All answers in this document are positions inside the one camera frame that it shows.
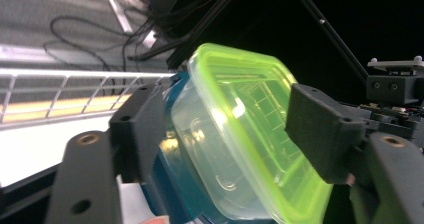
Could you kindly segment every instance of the metal railing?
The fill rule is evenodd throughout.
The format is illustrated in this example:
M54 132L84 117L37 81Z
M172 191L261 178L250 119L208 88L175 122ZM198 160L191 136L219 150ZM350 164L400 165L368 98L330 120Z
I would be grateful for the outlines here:
M146 82L172 75L0 68L0 127L8 123L111 113Z

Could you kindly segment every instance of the clear plastic container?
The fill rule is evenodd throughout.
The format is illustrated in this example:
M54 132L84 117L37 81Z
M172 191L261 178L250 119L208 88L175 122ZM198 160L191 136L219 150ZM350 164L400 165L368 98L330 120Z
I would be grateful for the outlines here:
M171 117L218 210L231 219L321 223L332 186L284 131L289 70L271 56L204 44L189 74Z

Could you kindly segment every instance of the white wall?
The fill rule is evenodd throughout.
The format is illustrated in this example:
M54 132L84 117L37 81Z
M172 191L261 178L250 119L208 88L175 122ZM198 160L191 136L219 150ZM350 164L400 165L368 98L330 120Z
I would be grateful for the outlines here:
M86 131L106 131L110 116L0 131L0 183L5 187L62 161L66 143Z

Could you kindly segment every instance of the bolt hole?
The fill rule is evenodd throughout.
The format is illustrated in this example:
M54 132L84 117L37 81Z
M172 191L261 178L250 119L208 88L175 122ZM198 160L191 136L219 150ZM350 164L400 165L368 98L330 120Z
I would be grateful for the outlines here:
M393 91L396 91L398 89L398 85L396 83L391 83L389 85L389 89L390 90L393 90Z
M123 116L121 117L121 121L129 121L131 119L130 116Z
M391 144L400 144L396 139L393 139L393 138L390 138L390 137L386 138L385 140L387 142L390 142Z
M99 139L100 139L99 138L99 135L88 134L88 135L81 136L78 139L78 144L80 144L80 145L89 145L89 144L93 144L93 143L97 142Z
M383 140L387 144L392 145L393 147L403 147L403 146L405 146L405 143L402 143L401 141L396 140L392 137L383 137Z
M378 83L378 82L373 82L372 86L373 86L375 89L378 89L378 88L380 88L380 83Z
M71 208L71 213L74 215L78 215L86 212L91 206L91 202L89 200L81 200L75 203Z

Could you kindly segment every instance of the lime green lid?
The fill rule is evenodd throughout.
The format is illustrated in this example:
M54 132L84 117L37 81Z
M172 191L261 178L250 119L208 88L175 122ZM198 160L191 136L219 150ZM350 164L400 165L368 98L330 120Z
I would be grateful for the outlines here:
M290 71L275 57L214 44L189 62L191 81L230 154L269 214L321 223L332 185L285 132Z

